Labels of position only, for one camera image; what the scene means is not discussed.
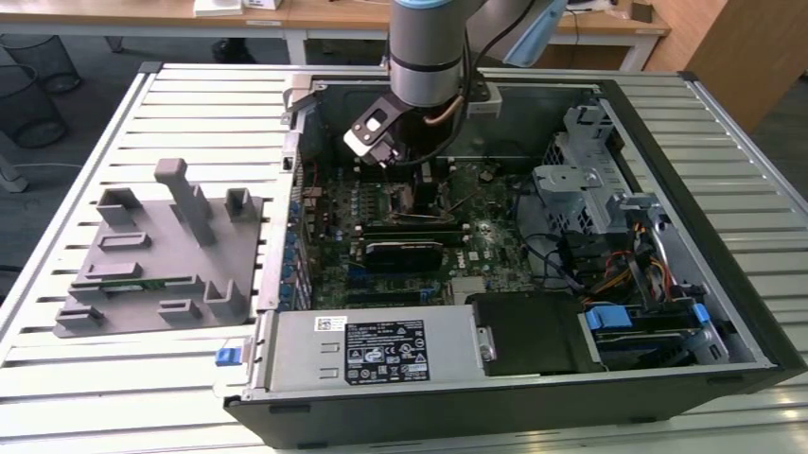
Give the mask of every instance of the warning label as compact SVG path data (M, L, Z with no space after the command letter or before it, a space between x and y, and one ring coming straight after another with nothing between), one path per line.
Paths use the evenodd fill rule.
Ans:
M345 325L345 381L379 385L429 380L425 321Z

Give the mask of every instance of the blue plastic tab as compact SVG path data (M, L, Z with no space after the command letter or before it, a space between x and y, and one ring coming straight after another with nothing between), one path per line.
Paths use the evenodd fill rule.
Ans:
M602 328L630 328L632 318L624 306L596 306L586 313L590 330Z
M707 312L707 307L701 303L693 305L693 313L696 314L699 323L709 322L709 312Z
M242 348L220 348L216 352L216 366L239 366L242 365Z

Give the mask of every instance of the green circuit board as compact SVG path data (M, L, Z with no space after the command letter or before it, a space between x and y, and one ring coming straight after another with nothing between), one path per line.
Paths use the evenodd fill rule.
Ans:
M402 225L422 221L398 216L395 195L406 185L362 183L355 175L338 171L323 184L322 197L307 203L311 250L315 257L314 309L374 307L351 304L351 295L418 292L422 305L454 304L448 283L453 278L480 276L488 291L529 290L536 287L526 252L517 240L510 207L514 185L524 176L498 175L481 163L465 163L441 185L434 222L465 224L461 247L444 249L441 268L417 274L374 275L365 272L358 225ZM379 303L395 306L395 303Z

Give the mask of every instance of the wastebasket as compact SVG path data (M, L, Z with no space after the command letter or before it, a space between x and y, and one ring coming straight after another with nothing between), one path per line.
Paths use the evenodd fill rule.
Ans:
M17 64L39 73L39 83L48 93L64 93L82 83L76 66L59 36L0 35L3 47Z
M21 148L52 144L67 133L54 101L31 66L0 65L0 131Z

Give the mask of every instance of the wooden desk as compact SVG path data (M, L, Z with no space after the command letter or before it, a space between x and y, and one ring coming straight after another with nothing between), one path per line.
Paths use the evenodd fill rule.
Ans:
M194 17L194 0L0 0L0 33L282 38L293 64L306 64L307 39L383 40L387 26L389 6L357 0L286 0L224 17ZM621 69L639 71L669 28L594 12L577 31L565 17L550 43L630 47Z
M671 32L659 18L644 24L604 12L586 12L578 13L577 19L577 28L572 16L562 19L550 43L629 47L620 66L624 71L643 70L659 38ZM303 47L307 39L383 40L389 25L389 6L358 0L293 0L286 27L287 40L297 43L290 48Z

